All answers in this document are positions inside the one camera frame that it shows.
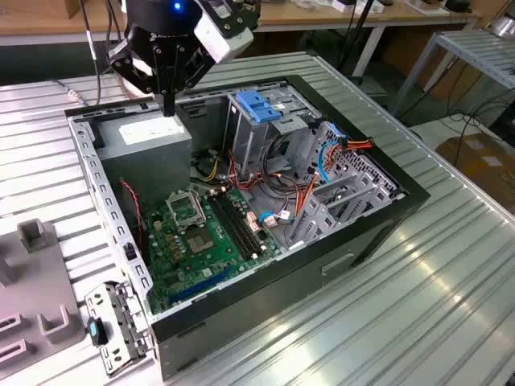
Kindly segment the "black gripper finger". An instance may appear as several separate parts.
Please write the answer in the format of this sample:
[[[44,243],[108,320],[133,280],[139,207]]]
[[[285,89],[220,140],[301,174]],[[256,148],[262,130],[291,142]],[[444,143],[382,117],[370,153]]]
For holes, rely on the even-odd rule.
[[[175,114],[175,95],[195,86],[215,61],[200,42],[173,42],[168,53],[168,116]]]
[[[148,75],[134,64],[132,50],[126,39],[123,39],[108,52],[110,67],[138,91],[152,94],[158,103],[163,116],[169,116],[169,76],[166,67],[158,66],[158,58],[154,55],[154,67]]]

